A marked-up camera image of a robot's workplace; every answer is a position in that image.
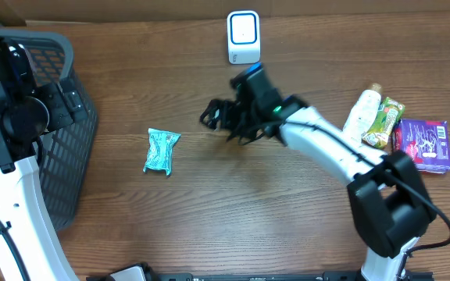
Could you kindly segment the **white tube gold cap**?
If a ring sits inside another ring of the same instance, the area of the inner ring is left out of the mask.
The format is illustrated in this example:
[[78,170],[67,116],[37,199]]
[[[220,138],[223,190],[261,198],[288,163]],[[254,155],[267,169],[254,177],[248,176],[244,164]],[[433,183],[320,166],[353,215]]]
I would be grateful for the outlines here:
[[361,143],[362,137],[373,125],[381,103],[382,86],[371,83],[359,96],[343,126],[343,134]]

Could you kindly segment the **teal packet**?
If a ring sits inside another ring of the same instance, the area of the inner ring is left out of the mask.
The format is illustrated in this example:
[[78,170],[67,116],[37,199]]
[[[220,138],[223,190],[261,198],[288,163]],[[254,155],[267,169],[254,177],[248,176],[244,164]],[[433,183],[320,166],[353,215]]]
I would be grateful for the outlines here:
[[173,147],[181,135],[165,130],[148,129],[149,149],[143,172],[148,170],[164,171],[166,176],[172,173]]

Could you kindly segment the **green yellow snack pouch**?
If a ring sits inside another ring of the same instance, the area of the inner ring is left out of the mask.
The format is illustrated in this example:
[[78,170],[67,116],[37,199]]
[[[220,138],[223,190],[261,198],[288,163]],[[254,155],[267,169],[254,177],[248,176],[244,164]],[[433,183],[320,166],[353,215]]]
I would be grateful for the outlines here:
[[378,108],[373,124],[363,134],[362,140],[374,148],[386,148],[391,132],[404,111],[405,106],[402,103],[386,97]]

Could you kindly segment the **purple sanitary pad pack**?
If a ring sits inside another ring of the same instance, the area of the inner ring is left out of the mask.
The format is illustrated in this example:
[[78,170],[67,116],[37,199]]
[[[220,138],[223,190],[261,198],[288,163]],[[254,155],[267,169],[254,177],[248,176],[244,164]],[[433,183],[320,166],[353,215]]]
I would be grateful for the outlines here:
[[392,133],[392,150],[404,151],[425,173],[450,171],[447,121],[400,119]]

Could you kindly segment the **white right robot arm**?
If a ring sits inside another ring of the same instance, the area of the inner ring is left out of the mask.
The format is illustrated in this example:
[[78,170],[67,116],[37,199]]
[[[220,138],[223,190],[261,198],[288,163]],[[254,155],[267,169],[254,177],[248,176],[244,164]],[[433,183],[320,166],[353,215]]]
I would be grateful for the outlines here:
[[213,99],[199,121],[250,144],[274,137],[307,155],[346,186],[355,228],[367,246],[357,280],[410,280],[405,263],[437,213],[420,172],[404,152],[357,144],[315,107],[283,97],[256,63],[230,81],[234,100]]

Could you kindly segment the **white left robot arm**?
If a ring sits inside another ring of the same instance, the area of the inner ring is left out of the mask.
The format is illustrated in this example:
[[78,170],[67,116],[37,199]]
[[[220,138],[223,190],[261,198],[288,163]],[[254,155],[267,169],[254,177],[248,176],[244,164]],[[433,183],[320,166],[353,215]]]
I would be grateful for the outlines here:
[[76,214],[98,126],[60,34],[0,30],[0,269],[74,280],[57,233]]

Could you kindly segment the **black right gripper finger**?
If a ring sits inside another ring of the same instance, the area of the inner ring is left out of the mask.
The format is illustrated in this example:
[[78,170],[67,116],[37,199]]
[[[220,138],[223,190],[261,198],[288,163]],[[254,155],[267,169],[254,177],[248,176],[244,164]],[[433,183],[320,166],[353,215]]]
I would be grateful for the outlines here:
[[199,122],[208,129],[219,131],[222,129],[222,123],[224,121],[223,114],[220,112],[209,112],[201,114]]
[[227,100],[213,99],[201,114],[201,117],[221,117],[227,110]]

